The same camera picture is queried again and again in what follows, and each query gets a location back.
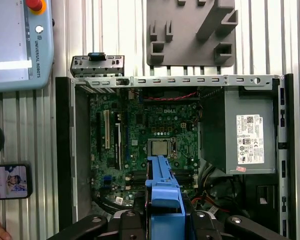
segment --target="dell logo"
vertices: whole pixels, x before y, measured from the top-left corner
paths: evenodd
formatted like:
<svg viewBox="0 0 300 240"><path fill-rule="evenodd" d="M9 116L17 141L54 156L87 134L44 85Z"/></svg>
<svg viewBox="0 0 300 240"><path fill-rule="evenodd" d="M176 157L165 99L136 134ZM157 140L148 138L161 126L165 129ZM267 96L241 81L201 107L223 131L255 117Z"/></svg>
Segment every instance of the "dell logo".
<svg viewBox="0 0 300 240"><path fill-rule="evenodd" d="M176 110L175 109L164 109L163 112L165 114L175 114Z"/></svg>

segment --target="metal chassis frame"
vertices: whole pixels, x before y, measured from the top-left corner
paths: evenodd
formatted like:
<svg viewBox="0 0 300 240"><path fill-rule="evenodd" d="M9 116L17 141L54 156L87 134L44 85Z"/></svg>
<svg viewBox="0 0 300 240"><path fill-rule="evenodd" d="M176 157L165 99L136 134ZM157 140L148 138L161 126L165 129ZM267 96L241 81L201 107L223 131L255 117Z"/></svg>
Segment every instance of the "metal chassis frame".
<svg viewBox="0 0 300 240"><path fill-rule="evenodd" d="M122 79L129 79L128 85L121 85ZM71 162L72 166L76 168L77 156L76 156L76 87L81 87L85 91L91 94L97 93L115 93L115 89L118 88L143 88L143 87L244 87L248 91L272 91L273 81L277 81L277 111L278 113L284 111L283 117L286 120L287 114L287 94L284 94L284 105L281 105L280 88L286 88L286 77L284 75L182 75L182 76L109 76L109 77L81 77L71 79L70 84L70 112L73 113L70 120L73 123L70 126L70 139L72 146ZM278 114L278 123L282 118L281 114ZM276 157L277 157L277 174L278 174L278 209L279 209L279 228L280 234L289 236L289 183L287 174L283 176L283 171L287 169L288 151L285 147L281 147L282 144L288 142L287 124L281 127L277 126L277 138L276 138ZM73 202L77 203L77 186L73 184Z"/></svg>

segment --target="green circuit board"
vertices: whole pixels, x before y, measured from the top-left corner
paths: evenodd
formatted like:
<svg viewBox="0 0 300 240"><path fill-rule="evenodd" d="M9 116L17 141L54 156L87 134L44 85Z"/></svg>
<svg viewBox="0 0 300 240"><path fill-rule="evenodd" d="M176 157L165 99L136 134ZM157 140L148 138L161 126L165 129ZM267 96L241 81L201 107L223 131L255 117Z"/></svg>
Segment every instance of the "green circuit board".
<svg viewBox="0 0 300 240"><path fill-rule="evenodd" d="M128 90L90 97L91 185L132 205L145 189L147 158L163 155L183 192L198 179L198 103L148 103Z"/></svg>

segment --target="red wire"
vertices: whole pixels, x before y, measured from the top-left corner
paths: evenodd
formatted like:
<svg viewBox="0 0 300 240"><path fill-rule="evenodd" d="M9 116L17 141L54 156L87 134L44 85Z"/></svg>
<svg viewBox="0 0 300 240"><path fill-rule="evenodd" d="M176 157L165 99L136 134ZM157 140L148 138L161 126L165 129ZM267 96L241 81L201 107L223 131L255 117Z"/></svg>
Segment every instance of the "red wire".
<svg viewBox="0 0 300 240"><path fill-rule="evenodd" d="M193 200L191 201L191 203L194 204L196 201L199 201L199 200L201 200L201 199L202 199L201 197L197 197L197 198L193 199Z"/></svg>
<svg viewBox="0 0 300 240"><path fill-rule="evenodd" d="M197 198L193 199L193 200L191 201L191 203L194 204L196 201L199 201L199 200L202 200L202 198L201 198L201 197L197 197ZM214 206L216 205L215 202L214 202L212 199L210 199L210 198L207 198L207 197L206 197L204 200L205 200L206 202L208 202L208 203L214 205ZM219 208L219 207L217 207L217 208L220 209L220 211L222 211L222 212L230 213L230 211L227 210L227 209L223 209L223 208Z"/></svg>
<svg viewBox="0 0 300 240"><path fill-rule="evenodd" d="M131 90L132 93L134 94L137 94L139 95L138 92L135 92L133 90ZM189 98L191 97L192 95L195 95L197 93L197 91L195 92L192 92L188 95L185 95L185 96L178 96L178 97L174 97L174 98L158 98L158 97L151 97L151 96L144 96L143 98L144 99L150 99L150 100L155 100L155 101L177 101L177 100L180 100L180 99L185 99L185 98Z"/></svg>

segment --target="screw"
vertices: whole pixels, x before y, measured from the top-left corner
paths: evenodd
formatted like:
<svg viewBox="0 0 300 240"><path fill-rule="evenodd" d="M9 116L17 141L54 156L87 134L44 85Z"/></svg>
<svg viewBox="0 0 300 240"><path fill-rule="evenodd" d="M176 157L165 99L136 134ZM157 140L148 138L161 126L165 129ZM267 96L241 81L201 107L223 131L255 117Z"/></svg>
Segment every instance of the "screw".
<svg viewBox="0 0 300 240"><path fill-rule="evenodd" d="M197 211L196 215L200 218L203 218L205 216L205 213L203 211Z"/></svg>
<svg viewBox="0 0 300 240"><path fill-rule="evenodd" d="M93 223L99 223L101 222L101 219L98 218L98 217L94 217L93 220L92 220Z"/></svg>
<svg viewBox="0 0 300 240"><path fill-rule="evenodd" d="M133 216L135 216L135 214L134 214L132 211L128 212L126 215L127 215L128 217L133 217Z"/></svg>
<svg viewBox="0 0 300 240"><path fill-rule="evenodd" d="M242 222L241 219L240 219L240 218L237 218L237 217L231 218L231 221L232 221L232 222L235 222L236 224L240 224L240 223Z"/></svg>

